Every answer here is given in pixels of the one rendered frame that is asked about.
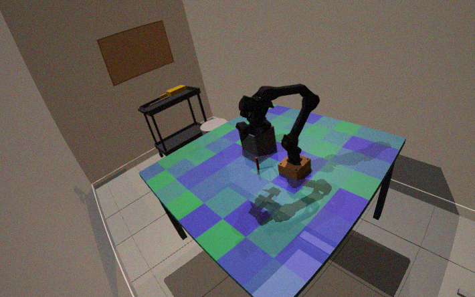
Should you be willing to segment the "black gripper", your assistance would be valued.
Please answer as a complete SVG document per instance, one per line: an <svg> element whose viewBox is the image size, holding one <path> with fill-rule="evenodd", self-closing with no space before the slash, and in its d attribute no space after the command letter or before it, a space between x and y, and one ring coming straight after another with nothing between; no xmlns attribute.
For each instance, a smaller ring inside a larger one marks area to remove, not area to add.
<svg viewBox="0 0 475 297"><path fill-rule="evenodd" d="M258 116L255 112L251 113L252 117L246 124L245 122L237 122L236 128L240 131L241 141L249 135L252 128L257 128L254 138L258 138L261 134L266 132L271 127L271 123L266 120L266 117Z"/></svg>

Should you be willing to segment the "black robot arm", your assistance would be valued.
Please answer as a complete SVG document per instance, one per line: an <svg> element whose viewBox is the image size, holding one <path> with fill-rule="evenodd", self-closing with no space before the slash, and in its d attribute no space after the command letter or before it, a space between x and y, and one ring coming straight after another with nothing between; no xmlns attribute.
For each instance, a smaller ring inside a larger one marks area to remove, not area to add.
<svg viewBox="0 0 475 297"><path fill-rule="evenodd" d="M303 129L304 124L308 120L308 116L320 102L318 95L311 92L303 84L294 84L291 86L261 86L260 89L252 96L243 98L239 102L240 116L247 118L247 121L252 117L253 112L258 116L264 117L270 108L274 108L272 100L277 97L286 95L300 94L302 99L302 109L299 112L298 118L294 122L294 126L290 133L285 134L281 140L282 147L288 151L288 163L297 164L302 159L300 158L301 148L298 147L298 137Z"/></svg>

